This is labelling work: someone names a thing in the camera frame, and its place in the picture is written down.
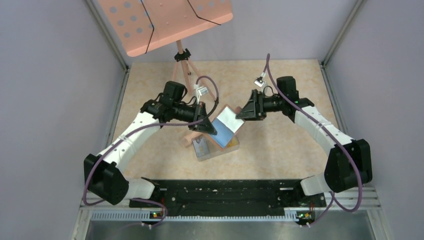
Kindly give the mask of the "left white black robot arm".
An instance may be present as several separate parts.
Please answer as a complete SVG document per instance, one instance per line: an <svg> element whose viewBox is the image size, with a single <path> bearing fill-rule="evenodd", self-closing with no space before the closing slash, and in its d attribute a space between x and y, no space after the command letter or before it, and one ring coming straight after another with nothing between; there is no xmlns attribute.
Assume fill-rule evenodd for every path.
<svg viewBox="0 0 424 240"><path fill-rule="evenodd" d="M161 194L155 190L155 184L146 178L127 179L123 173L138 149L162 127L172 126L171 120L178 121L177 127L187 126L194 132L216 135L209 117L216 110L219 98L215 98L212 110L207 112L201 97L208 92L206 86L196 83L194 97L184 102L187 87L175 81L166 82L163 91L143 104L135 119L113 143L84 159L83 203L90 206L87 193L91 192L112 205L125 198L137 198L149 207L156 206Z"/></svg>

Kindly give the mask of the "brown leather card holder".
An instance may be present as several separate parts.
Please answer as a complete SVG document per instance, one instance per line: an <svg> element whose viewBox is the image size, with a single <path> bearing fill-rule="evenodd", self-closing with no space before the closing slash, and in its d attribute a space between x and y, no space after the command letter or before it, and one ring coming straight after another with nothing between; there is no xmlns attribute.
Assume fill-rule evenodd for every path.
<svg viewBox="0 0 424 240"><path fill-rule="evenodd" d="M240 106L231 107L225 104L217 115L211 121L212 126L216 130L216 134L204 134L220 151L224 151L237 135L241 127L245 124L242 119L236 118L241 112Z"/></svg>

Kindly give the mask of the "clear plastic card box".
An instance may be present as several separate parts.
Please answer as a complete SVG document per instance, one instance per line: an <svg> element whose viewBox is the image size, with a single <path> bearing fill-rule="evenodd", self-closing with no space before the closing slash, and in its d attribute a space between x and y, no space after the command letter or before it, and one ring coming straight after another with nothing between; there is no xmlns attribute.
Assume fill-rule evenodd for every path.
<svg viewBox="0 0 424 240"><path fill-rule="evenodd" d="M212 159L212 158L224 155L224 154L228 154L228 153L236 151L240 148L240 142L239 142L238 145L233 146L233 147L227 147L226 146L224 148L220 148L220 146L217 145L215 141L209 140L207 137L204 137L204 136L201 135L197 138L205 138L207 145L208 145L208 148L209 148L209 154L208 155L205 155L203 157L197 157L196 156L196 158L199 162L209 160L209 159Z"/></svg>

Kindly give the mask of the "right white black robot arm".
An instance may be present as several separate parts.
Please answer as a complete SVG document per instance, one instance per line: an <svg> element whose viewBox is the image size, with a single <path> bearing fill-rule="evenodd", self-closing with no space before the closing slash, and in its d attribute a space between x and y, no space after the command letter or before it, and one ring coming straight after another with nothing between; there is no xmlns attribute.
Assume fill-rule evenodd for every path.
<svg viewBox="0 0 424 240"><path fill-rule="evenodd" d="M237 119L262 121L268 113L282 112L309 133L327 155L323 173L302 179L294 187L293 200L297 205L307 206L314 195L329 191L340 193L373 179L369 143L343 133L319 113L311 100L301 98L294 77L277 78L279 92L269 96L265 94L267 85L262 77L254 83L261 89L252 90Z"/></svg>

